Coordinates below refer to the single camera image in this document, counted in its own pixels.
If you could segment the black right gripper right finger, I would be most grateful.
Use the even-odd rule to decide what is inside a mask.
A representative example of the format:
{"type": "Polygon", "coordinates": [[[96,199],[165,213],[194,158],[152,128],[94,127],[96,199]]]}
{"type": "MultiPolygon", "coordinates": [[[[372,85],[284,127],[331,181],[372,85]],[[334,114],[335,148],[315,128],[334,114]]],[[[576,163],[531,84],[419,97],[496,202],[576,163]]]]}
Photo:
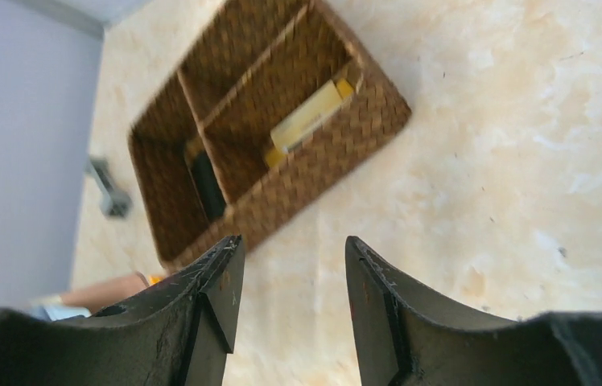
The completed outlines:
{"type": "Polygon", "coordinates": [[[355,236],[345,264],[364,385],[602,385],[602,312],[502,318],[437,292],[355,236]]]}

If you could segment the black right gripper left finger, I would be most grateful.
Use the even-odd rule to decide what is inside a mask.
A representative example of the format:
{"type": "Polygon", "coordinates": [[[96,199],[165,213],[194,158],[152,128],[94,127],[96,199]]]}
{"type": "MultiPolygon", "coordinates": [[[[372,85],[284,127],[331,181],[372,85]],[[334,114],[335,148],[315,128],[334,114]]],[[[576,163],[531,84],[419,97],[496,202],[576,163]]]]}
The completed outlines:
{"type": "Polygon", "coordinates": [[[219,385],[234,351],[245,245],[218,241],[189,266],[88,317],[0,308],[0,385],[219,385]]]}

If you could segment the brown leather card holder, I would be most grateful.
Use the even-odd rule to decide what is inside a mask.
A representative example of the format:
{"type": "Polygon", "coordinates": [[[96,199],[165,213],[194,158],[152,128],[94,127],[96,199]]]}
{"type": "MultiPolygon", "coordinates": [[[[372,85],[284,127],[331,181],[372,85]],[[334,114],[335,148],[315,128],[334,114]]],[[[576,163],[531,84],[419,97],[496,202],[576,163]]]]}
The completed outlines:
{"type": "Polygon", "coordinates": [[[151,280],[144,274],[130,273],[66,293],[31,300],[21,311],[48,322],[73,317],[89,317],[142,292],[150,285],[151,280]]]}

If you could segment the gold VIP credit card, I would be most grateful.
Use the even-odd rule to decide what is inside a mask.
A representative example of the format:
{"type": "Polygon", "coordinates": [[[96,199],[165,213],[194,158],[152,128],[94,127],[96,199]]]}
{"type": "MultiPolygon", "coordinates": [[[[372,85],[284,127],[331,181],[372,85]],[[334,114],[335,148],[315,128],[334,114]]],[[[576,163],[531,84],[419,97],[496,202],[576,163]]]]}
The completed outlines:
{"type": "Polygon", "coordinates": [[[346,80],[329,80],[271,131],[272,147],[265,153],[269,169],[278,165],[306,137],[328,119],[354,93],[346,80]]]}

